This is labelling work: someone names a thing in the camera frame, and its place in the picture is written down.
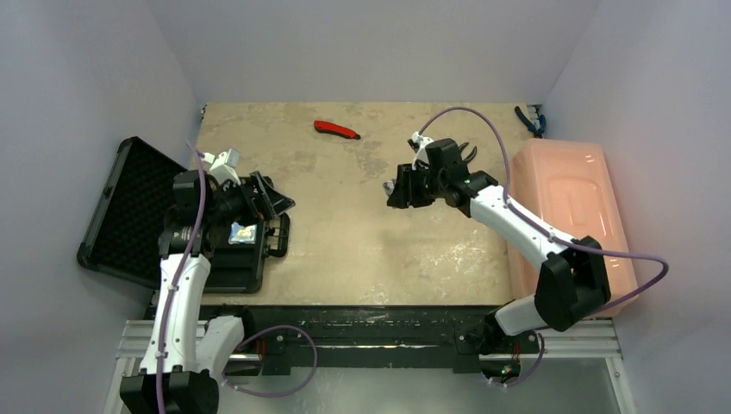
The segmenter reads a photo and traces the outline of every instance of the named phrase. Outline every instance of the gray wall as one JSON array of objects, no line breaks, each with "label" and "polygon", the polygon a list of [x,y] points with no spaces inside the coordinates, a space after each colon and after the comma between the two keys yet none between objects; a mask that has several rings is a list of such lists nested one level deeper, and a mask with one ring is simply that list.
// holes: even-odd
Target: gray wall
[{"label": "gray wall", "polygon": [[98,413],[149,291],[75,254],[120,140],[178,161],[196,101],[144,0],[0,6],[0,412]]},{"label": "gray wall", "polygon": [[731,405],[729,15],[723,0],[604,1],[544,107],[550,137],[602,144],[630,248],[671,263],[616,319],[643,413]]},{"label": "gray wall", "polygon": [[149,0],[205,101],[541,102],[599,0]]}]

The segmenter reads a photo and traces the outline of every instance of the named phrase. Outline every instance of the plastic container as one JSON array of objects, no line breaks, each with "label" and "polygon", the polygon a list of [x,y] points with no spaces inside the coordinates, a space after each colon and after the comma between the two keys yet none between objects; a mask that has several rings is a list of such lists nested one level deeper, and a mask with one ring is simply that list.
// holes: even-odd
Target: plastic container
[{"label": "plastic container", "polygon": [[[532,139],[513,157],[510,168],[510,194],[536,216],[577,238],[591,235],[608,250],[628,251],[601,147]],[[605,257],[604,262],[611,300],[637,288],[631,260]],[[508,263],[515,298],[535,293],[538,271],[510,244]],[[616,316],[632,300],[597,316]]]}]

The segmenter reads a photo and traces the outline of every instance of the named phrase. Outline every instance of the open black case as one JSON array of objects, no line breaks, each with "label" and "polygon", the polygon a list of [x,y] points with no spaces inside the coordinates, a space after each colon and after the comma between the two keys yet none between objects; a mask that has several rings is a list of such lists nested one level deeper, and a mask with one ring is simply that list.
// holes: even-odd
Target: open black case
[{"label": "open black case", "polygon": [[[151,289],[159,288],[158,238],[163,217],[174,204],[172,179],[185,168],[138,137],[124,140],[102,190],[78,263]],[[251,243],[219,243],[204,292],[255,293],[261,288],[264,259],[286,254],[290,218],[277,227],[259,223]],[[276,247],[270,248],[270,237]]]}]

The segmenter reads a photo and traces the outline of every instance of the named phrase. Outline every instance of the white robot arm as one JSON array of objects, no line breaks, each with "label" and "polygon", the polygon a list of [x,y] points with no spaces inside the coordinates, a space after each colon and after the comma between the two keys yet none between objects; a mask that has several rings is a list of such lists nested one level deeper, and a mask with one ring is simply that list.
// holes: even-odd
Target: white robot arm
[{"label": "white robot arm", "polygon": [[[132,414],[158,412],[159,401],[169,407],[168,412],[217,411],[223,369],[228,356],[244,339],[244,327],[239,317],[216,317],[208,322],[203,339],[196,344],[209,258],[233,222],[251,225],[272,220],[295,205],[294,200],[276,192],[259,172],[239,178],[234,169],[239,154],[233,149],[202,157],[210,164],[203,182],[197,171],[182,172],[173,180],[175,204],[166,212],[158,241],[160,295],[152,338],[140,363],[140,373],[125,377],[120,386],[120,397]],[[201,186],[206,190],[203,210],[199,211]],[[199,215],[201,226],[193,234]],[[192,250],[185,257],[189,242]],[[181,260],[184,263],[176,275]]]},{"label": "white robot arm", "polygon": [[[398,167],[397,178],[384,183],[387,204],[395,208],[423,207],[437,198],[495,230],[515,246],[540,272],[535,295],[501,306],[485,318],[487,350],[509,336],[542,327],[563,331],[610,297],[603,257],[586,254],[553,242],[554,237],[600,248],[591,237],[577,240],[544,222],[514,199],[485,172],[470,173],[459,147],[451,139],[434,141],[414,133],[411,164]],[[507,203],[526,215],[549,236],[513,213]]]}]

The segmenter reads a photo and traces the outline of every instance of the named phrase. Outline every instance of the blue pliers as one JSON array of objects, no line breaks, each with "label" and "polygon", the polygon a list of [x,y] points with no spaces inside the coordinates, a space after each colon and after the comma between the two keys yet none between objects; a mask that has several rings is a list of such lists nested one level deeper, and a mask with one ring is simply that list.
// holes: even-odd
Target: blue pliers
[{"label": "blue pliers", "polygon": [[530,120],[527,119],[525,115],[523,115],[523,111],[521,110],[520,106],[515,107],[515,114],[518,115],[518,118],[521,119],[521,122],[523,122],[523,125],[525,125],[528,128],[529,132],[533,133],[533,136],[535,138],[543,138],[543,133],[546,132],[546,117],[545,116],[543,116],[543,115],[538,116],[539,127],[536,128],[535,124],[530,122]]}]

